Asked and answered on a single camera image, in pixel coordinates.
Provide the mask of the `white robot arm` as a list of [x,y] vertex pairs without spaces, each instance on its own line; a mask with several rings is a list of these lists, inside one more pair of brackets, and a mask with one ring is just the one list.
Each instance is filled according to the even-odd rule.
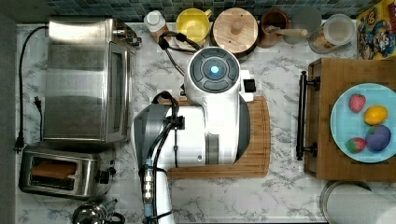
[[162,91],[134,118],[144,224],[175,224],[168,170],[231,165],[248,148],[250,115],[240,63],[231,52],[208,47],[194,53],[184,88],[187,106]]

